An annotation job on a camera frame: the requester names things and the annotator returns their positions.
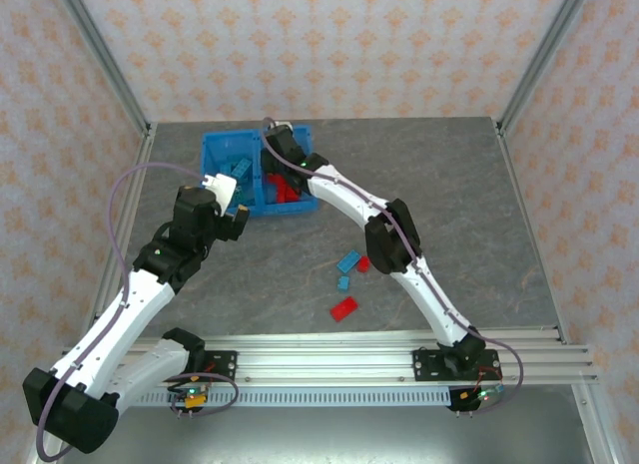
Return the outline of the left circuit board with LED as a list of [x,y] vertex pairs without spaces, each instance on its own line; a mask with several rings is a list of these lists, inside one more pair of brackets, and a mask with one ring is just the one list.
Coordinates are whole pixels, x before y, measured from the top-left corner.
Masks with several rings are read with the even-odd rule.
[[182,412],[199,412],[208,401],[209,388],[206,385],[174,385],[168,388],[170,403]]

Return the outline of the right circuit board with LED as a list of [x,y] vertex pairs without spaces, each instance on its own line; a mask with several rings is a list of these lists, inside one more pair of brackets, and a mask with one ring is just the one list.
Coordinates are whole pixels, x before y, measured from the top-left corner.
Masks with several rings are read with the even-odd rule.
[[498,402],[503,394],[502,384],[462,388],[458,394],[460,411],[474,412],[482,407],[491,406]]

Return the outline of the large blue lego brick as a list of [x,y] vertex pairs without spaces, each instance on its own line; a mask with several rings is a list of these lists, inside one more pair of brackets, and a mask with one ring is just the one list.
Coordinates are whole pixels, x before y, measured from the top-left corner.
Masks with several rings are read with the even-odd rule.
[[358,264],[360,259],[361,255],[356,250],[351,250],[337,263],[336,267],[341,273],[348,274]]

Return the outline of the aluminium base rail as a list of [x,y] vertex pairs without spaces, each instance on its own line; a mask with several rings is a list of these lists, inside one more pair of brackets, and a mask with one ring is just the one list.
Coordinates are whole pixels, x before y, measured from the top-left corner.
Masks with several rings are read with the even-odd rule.
[[[555,328],[489,329],[497,357],[483,365],[498,368],[468,384],[599,383],[603,373],[585,345],[564,344]],[[448,384],[448,379],[413,357],[433,350],[427,330],[208,336],[209,350],[237,353],[236,380],[244,386],[400,386]]]

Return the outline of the circuit board with led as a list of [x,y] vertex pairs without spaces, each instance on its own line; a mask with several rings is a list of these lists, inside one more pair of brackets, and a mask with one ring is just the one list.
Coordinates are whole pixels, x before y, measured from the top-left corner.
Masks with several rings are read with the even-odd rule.
[[502,384],[462,388],[458,394],[460,411],[474,412],[482,407],[491,406],[498,402],[503,394]]
[[182,412],[199,412],[208,401],[209,388],[206,385],[174,385],[168,388],[170,403]]

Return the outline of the blue plastic divided bin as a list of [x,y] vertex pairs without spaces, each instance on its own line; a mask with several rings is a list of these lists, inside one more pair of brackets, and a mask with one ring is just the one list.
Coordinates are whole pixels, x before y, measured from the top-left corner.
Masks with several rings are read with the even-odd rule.
[[[204,175],[224,174],[231,176],[231,166],[241,158],[253,162],[250,176],[237,185],[251,187],[255,205],[247,207],[253,218],[299,215],[315,211],[318,200],[304,192],[299,193],[296,203],[277,204],[276,187],[267,183],[267,174],[261,169],[263,142],[257,129],[209,132],[203,134],[201,152],[201,173]],[[237,207],[229,206],[234,212]]]

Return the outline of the aluminium frame post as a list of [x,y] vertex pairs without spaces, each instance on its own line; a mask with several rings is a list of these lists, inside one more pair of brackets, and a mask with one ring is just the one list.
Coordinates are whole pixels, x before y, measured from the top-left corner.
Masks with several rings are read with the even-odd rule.
[[501,117],[495,122],[496,129],[501,137],[505,137],[515,126],[518,116],[531,97],[538,81],[545,72],[564,36],[579,14],[584,1],[585,0],[562,1]]
[[146,133],[150,122],[129,86],[84,0],[62,0],[134,126]]

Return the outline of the red two-by-four lego brick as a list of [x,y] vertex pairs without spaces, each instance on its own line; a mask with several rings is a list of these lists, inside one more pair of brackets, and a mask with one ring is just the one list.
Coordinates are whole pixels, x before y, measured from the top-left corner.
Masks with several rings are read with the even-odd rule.
[[330,309],[329,314],[335,322],[341,322],[353,314],[356,310],[358,310],[357,301],[352,296],[348,296],[340,303],[333,306]]

